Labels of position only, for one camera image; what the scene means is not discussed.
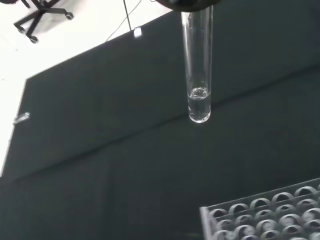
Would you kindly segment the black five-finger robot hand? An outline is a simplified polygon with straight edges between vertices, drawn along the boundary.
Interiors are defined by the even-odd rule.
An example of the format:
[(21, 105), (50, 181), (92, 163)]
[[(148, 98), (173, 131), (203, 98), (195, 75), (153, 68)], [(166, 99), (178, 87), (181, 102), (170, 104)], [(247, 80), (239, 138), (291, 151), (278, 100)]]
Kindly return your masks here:
[(192, 13), (212, 7), (220, 0), (156, 0), (156, 2), (176, 12)]

